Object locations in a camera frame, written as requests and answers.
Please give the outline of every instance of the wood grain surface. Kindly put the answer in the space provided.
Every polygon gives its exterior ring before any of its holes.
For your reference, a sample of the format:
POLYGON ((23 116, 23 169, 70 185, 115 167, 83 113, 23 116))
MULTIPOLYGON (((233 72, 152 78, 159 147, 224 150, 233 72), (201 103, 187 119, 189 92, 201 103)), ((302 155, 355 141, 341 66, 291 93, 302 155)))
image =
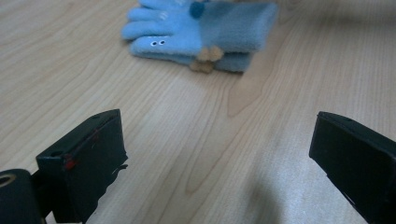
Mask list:
POLYGON ((129 166, 88 223, 365 223, 308 150, 319 111, 396 139, 396 2, 278 3, 244 75, 204 75, 129 54, 135 0, 1 0, 0 170, 119 108, 129 166))

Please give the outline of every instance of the screw hole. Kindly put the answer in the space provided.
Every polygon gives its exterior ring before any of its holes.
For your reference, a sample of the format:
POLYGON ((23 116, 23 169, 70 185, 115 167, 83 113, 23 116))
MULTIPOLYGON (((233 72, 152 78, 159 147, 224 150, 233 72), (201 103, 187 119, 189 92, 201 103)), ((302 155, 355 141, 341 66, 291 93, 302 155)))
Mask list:
POLYGON ((51 157, 58 157, 58 156, 62 155, 62 151, 55 151, 55 152, 52 152, 50 155, 51 155, 51 157))
POLYGON ((6 174, 0 176, 0 188, 9 185, 14 181, 17 177, 13 174, 6 174))

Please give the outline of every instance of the wooden table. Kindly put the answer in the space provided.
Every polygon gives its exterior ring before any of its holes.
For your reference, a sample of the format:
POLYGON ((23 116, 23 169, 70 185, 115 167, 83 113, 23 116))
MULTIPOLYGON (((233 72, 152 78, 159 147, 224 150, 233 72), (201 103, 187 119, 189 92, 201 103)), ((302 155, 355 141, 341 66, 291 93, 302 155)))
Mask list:
POLYGON ((1 1, 0 170, 119 108, 129 167, 88 223, 365 223, 308 150, 319 111, 396 139, 396 3, 278 3, 244 75, 204 75, 129 54, 135 0, 1 1))

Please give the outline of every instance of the cartoon eyes on glove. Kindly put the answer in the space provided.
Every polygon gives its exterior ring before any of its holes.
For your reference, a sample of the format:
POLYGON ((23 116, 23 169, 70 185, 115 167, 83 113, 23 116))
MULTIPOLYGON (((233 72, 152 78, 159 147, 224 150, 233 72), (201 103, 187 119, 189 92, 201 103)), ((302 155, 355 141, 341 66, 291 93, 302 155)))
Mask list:
POLYGON ((155 46, 157 46, 157 45, 164 45, 164 44, 165 44, 165 41, 164 41, 164 40, 161 40, 160 42, 157 42, 157 41, 151 42, 151 46, 152 46, 152 47, 155 47, 155 46))

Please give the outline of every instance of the light blue glove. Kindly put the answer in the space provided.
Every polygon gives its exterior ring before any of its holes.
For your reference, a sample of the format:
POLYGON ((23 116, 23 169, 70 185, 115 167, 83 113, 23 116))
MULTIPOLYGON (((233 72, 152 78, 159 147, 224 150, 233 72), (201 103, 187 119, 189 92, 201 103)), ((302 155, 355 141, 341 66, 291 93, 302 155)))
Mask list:
MULTIPOLYGON (((121 32, 124 39, 134 40, 132 54, 200 59, 203 49, 213 47, 224 52, 254 52, 263 47, 277 12, 272 3, 191 2, 141 0, 143 7, 130 11, 130 22, 121 32)), ((204 56, 201 60, 216 61, 221 57, 204 56)))
POLYGON ((134 40, 132 54, 162 53, 196 56, 203 47, 199 21, 190 15, 190 4, 163 1, 158 6, 134 8, 122 38, 134 40))

